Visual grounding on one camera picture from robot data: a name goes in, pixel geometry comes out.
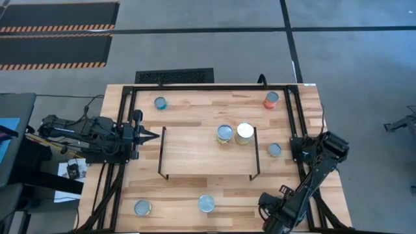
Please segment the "white paper sheet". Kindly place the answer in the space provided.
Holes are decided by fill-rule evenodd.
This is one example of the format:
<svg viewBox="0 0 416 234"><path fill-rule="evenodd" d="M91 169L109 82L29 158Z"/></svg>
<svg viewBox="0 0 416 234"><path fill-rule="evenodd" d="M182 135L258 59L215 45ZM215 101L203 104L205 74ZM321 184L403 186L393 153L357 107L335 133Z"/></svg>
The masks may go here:
<svg viewBox="0 0 416 234"><path fill-rule="evenodd" d="M68 162L62 162L58 165L58 172L57 175L60 177L69 178L67 166L76 164L78 166L78 171L80 173L79 178L75 179L78 182L84 183L85 177L87 173L87 165L85 163L85 159L70 159ZM74 194L69 192L62 192L62 191L55 191L54 202L55 203L62 203L62 202L69 202L73 200L79 200L81 198L80 194Z"/></svg>

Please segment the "spaghetti sauce tin can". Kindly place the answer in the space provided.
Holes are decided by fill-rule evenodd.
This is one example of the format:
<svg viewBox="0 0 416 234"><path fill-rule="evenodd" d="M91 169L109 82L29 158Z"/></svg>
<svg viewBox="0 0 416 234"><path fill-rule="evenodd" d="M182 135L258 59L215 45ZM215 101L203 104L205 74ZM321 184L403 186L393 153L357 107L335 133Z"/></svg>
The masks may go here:
<svg viewBox="0 0 416 234"><path fill-rule="evenodd" d="M217 129L217 141L227 144L233 136L233 129L230 125L220 125Z"/></svg>

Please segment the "blue sheet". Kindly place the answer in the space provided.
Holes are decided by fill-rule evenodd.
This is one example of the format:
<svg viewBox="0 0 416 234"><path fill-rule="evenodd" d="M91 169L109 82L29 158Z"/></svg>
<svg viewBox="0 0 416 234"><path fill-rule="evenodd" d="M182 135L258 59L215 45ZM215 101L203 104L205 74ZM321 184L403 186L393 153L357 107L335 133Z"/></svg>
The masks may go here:
<svg viewBox="0 0 416 234"><path fill-rule="evenodd" d="M0 118L0 163L5 158L10 142L19 137L19 122L20 118Z"/></svg>

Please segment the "wooden shelf black metal frame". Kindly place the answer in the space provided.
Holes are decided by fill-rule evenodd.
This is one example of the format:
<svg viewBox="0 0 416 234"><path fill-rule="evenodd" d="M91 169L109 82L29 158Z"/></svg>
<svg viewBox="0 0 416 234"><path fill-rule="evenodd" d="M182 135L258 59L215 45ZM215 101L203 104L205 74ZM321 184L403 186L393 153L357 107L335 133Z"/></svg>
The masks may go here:
<svg viewBox="0 0 416 234"><path fill-rule="evenodd" d="M158 173L173 176L248 176L261 173L256 130L251 141L240 145L236 130L227 144L217 141L218 127L163 127Z"/></svg>

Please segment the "black hazard striped floor mat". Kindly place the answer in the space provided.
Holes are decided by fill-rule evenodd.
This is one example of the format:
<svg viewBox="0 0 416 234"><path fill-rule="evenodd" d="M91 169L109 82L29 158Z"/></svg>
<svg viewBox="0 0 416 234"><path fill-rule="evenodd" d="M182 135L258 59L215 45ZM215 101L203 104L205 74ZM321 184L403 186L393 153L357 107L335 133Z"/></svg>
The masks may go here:
<svg viewBox="0 0 416 234"><path fill-rule="evenodd" d="M113 29L119 2L0 6L0 33Z"/></svg>
<svg viewBox="0 0 416 234"><path fill-rule="evenodd" d="M0 36L0 70L103 68L113 35Z"/></svg>

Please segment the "pale yellow label tin can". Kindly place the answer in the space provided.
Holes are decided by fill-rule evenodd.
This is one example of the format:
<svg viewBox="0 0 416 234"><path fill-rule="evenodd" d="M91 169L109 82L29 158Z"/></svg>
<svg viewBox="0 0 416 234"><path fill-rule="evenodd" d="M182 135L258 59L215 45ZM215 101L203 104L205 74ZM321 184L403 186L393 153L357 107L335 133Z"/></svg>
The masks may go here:
<svg viewBox="0 0 416 234"><path fill-rule="evenodd" d="M254 127L247 122L243 122L237 126L235 140L240 145L246 145L251 141L253 135Z"/></svg>

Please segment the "grey desk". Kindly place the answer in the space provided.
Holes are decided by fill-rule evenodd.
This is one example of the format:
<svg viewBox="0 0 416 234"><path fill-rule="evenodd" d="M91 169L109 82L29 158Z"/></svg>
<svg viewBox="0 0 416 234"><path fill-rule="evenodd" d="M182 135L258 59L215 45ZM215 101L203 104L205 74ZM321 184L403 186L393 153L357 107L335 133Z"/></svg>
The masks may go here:
<svg viewBox="0 0 416 234"><path fill-rule="evenodd" d="M0 119L19 118L19 137L10 141L0 161L0 187L7 185L36 100L35 93L0 94Z"/></svg>

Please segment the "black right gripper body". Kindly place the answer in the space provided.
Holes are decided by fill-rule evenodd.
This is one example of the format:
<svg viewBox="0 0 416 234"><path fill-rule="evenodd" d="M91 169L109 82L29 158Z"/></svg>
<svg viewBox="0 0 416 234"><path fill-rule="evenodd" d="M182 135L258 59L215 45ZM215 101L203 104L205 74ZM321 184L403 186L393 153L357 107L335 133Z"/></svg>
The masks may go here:
<svg viewBox="0 0 416 234"><path fill-rule="evenodd" d="M266 214L263 223L265 234L283 234L292 229L292 217L283 210L286 201L286 196L272 196L266 192L261 194L259 208Z"/></svg>

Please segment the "oranges tin can green label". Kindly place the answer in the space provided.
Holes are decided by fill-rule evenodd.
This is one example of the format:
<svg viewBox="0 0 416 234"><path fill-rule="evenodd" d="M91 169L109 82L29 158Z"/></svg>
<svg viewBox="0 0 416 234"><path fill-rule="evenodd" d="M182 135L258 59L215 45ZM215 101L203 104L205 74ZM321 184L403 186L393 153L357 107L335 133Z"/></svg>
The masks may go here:
<svg viewBox="0 0 416 234"><path fill-rule="evenodd" d="M204 194L198 200L198 208L203 213L210 213L215 208L214 198L210 195Z"/></svg>

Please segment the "black stand leg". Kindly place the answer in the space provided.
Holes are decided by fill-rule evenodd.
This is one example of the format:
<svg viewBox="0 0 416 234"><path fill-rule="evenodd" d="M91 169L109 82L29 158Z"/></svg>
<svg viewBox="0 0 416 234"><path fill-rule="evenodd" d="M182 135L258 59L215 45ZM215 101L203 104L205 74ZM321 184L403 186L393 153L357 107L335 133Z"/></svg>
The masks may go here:
<svg viewBox="0 0 416 234"><path fill-rule="evenodd" d="M411 114L393 123L385 123L383 126L387 132L394 132L397 129L407 127L411 133L416 133L416 105L407 105L406 107L411 111Z"/></svg>

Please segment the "orange pink label tin can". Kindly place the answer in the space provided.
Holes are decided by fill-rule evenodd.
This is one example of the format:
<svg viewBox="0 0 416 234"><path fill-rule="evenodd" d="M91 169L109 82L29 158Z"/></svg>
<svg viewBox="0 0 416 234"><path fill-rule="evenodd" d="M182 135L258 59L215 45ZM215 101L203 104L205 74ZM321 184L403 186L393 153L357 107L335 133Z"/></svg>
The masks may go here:
<svg viewBox="0 0 416 234"><path fill-rule="evenodd" d="M277 92L268 92L265 100L263 102L263 106L266 109L274 109L278 100L279 100L279 95Z"/></svg>

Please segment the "black floor grille mat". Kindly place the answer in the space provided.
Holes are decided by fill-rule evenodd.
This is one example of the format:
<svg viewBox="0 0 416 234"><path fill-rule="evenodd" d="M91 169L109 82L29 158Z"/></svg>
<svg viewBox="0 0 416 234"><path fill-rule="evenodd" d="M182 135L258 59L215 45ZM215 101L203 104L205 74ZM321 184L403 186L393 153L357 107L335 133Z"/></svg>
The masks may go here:
<svg viewBox="0 0 416 234"><path fill-rule="evenodd" d="M179 83L214 83L212 68L194 68L181 70L138 71L135 84L179 84Z"/></svg>

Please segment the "small black device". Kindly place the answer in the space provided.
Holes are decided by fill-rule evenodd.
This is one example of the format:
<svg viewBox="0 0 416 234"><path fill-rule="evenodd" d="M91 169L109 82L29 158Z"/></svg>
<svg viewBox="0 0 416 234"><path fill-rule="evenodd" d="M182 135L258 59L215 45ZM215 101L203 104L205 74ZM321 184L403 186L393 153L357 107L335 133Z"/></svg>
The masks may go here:
<svg viewBox="0 0 416 234"><path fill-rule="evenodd" d="M79 171L78 164L68 164L66 169L67 169L67 175L69 179L80 178L80 171Z"/></svg>

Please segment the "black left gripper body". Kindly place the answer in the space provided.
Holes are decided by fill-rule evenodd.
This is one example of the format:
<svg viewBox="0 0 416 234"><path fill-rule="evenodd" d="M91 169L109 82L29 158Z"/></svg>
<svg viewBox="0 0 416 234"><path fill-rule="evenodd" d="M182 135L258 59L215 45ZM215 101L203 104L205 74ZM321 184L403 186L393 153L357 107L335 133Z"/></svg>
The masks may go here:
<svg viewBox="0 0 416 234"><path fill-rule="evenodd" d="M138 159L138 153L136 152L136 145L140 135L140 123L143 118L143 112L141 110L133 111L133 121L135 125L130 123L124 123L123 125L123 149L125 154L129 156L129 159Z"/></svg>

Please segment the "black table frame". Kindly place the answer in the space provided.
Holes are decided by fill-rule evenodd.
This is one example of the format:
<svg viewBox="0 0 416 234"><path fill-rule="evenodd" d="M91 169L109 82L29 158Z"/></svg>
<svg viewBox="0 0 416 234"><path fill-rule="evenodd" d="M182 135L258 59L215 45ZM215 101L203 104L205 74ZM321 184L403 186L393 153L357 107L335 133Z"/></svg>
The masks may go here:
<svg viewBox="0 0 416 234"><path fill-rule="evenodd" d="M292 159L289 140L292 135L317 135L326 128L322 119L319 93L314 85L297 84L289 99L279 91L274 109L263 101L267 89L261 85L186 84L140 86L135 107L144 113L146 129L160 137L139 148L139 158L125 167L116 221L117 232L249 232L260 231L262 220L257 202L262 192L277 194L282 185L300 183L298 168ZM158 110L157 97L167 107ZM159 175L158 163L163 127L217 127L248 122L257 129L261 173L250 181L241 175L177 175L168 180ZM271 157L268 145L278 143L281 154ZM198 208L204 195L214 198L210 213ZM148 200L151 212L138 216L138 200Z"/></svg>

